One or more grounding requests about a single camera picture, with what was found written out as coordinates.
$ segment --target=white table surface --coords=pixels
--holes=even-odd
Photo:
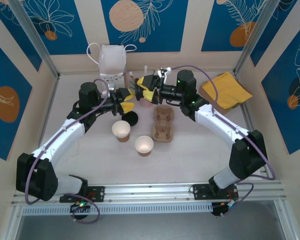
[[[141,77],[143,72],[133,72]],[[175,84],[176,74],[168,76],[168,84]],[[220,72],[209,72],[216,77]],[[97,75],[62,75],[52,104],[43,137],[46,142],[63,124],[72,105],[79,99],[80,85],[93,81]],[[197,86],[206,81],[195,72]],[[151,137],[154,105],[142,108],[137,102],[134,110],[139,121],[131,127],[130,139],[118,142],[112,125],[121,119],[110,112],[100,116],[90,130],[64,154],[56,167],[57,175],[72,174],[83,177],[90,184],[142,184],[206,182],[229,164],[231,150],[213,132],[184,116],[173,107],[174,137],[170,143],[154,142],[151,155],[141,157],[135,150],[135,140],[142,135]],[[226,115],[231,121],[246,127],[240,107]]]

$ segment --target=white plastic bag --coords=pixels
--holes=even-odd
[[[96,44],[99,47],[100,54],[98,62],[89,55],[89,48]],[[133,46],[134,49],[126,50],[128,46]],[[137,47],[133,44],[127,46],[123,45],[102,45],[100,48],[98,43],[91,43],[87,49],[86,54],[99,66],[100,77],[109,83],[119,84],[123,86],[126,72],[127,52],[135,51]]]

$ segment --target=white bag handle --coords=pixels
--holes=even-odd
[[[132,50],[126,50],[126,48],[129,47],[129,46],[134,46],[135,48],[132,49]],[[128,44],[127,46],[124,47],[124,50],[125,50],[126,52],[133,52],[133,51],[137,50],[137,46],[134,45],[134,44]]]
[[[99,66],[99,63],[98,63],[96,60],[94,60],[94,59],[89,55],[89,49],[90,49],[90,46],[93,45],[93,44],[97,44],[98,47],[99,47],[99,51],[101,51],[100,45],[99,45],[98,43],[96,43],[96,42],[93,42],[93,43],[90,43],[89,46],[86,48],[86,54],[88,55],[88,57],[89,57],[92,61],[94,61],[94,62],[95,62],[96,64],[98,64],[98,66]]]

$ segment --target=yellow towel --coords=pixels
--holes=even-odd
[[[229,72],[217,76],[213,82],[218,90],[217,104],[225,110],[244,103],[252,97]],[[202,88],[213,100],[216,99],[216,92],[210,81],[203,84]]]

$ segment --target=white paper cup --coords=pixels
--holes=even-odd
[[[151,150],[154,148],[154,141],[151,137],[140,136],[136,139],[134,147],[138,151],[140,156],[147,157],[150,155]]]
[[[130,125],[127,121],[117,121],[112,126],[112,133],[119,142],[125,143],[130,138]]]

